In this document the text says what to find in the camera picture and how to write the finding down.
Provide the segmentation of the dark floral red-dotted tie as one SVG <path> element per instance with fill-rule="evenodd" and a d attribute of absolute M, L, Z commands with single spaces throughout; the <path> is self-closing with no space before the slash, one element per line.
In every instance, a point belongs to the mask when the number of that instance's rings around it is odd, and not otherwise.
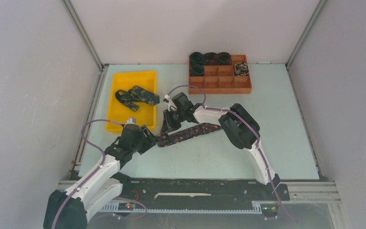
<path fill-rule="evenodd" d="M 210 123 L 201 123 L 186 128 L 184 130 L 177 131 L 176 133 L 173 134 L 160 134 L 157 136 L 158 139 L 157 145 L 158 147 L 163 148 L 177 143 L 181 143 L 183 141 L 190 140 L 195 137 L 211 134 L 213 132 L 217 132 L 220 130 L 222 130 L 222 127 L 219 125 Z"/>

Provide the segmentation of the white-patterned tie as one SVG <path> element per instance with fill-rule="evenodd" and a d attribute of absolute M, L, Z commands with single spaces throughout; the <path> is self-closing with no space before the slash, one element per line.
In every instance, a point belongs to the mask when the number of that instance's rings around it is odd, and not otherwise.
<path fill-rule="evenodd" d="M 234 75 L 235 76 L 247 76 L 249 75 L 249 67 L 246 62 L 237 62 L 234 65 Z"/>

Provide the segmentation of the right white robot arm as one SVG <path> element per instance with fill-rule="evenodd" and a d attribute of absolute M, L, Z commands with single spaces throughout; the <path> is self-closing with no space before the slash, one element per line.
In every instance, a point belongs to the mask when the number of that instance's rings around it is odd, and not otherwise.
<path fill-rule="evenodd" d="M 276 172 L 263 151 L 260 126 L 242 105 L 235 103 L 228 108 L 214 108 L 202 103 L 193 104 L 184 93 L 174 97 L 167 94 L 163 101 L 168 107 L 163 111 L 161 134 L 180 129 L 183 122 L 220 126 L 231 144 L 249 156 L 255 179 L 261 183 L 258 186 L 260 197 L 271 199 L 277 194 Z"/>

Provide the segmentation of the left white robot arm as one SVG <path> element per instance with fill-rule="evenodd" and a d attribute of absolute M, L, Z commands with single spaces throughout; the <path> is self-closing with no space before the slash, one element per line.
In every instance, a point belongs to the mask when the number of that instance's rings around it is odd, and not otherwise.
<path fill-rule="evenodd" d="M 65 191 L 55 190 L 49 196 L 43 228 L 85 229 L 90 219 L 111 199 L 127 198 L 132 186 L 113 176 L 134 153 L 143 154 L 157 144 L 156 136 L 145 126 L 122 124 L 122 133 L 105 150 L 88 174 Z"/>

